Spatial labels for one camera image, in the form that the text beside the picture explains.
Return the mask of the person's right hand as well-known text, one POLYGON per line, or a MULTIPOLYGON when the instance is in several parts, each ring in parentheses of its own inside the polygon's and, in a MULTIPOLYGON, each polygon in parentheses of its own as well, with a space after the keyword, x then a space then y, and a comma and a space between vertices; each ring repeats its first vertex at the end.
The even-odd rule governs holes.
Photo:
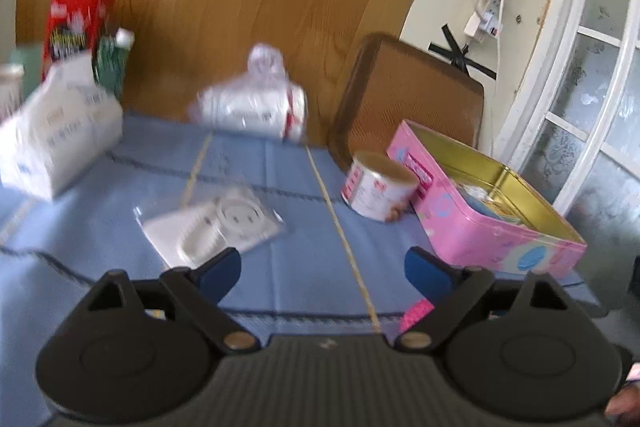
POLYGON ((625 384, 605 409, 605 416, 617 426, 640 424, 639 366, 638 361, 631 364, 625 384))

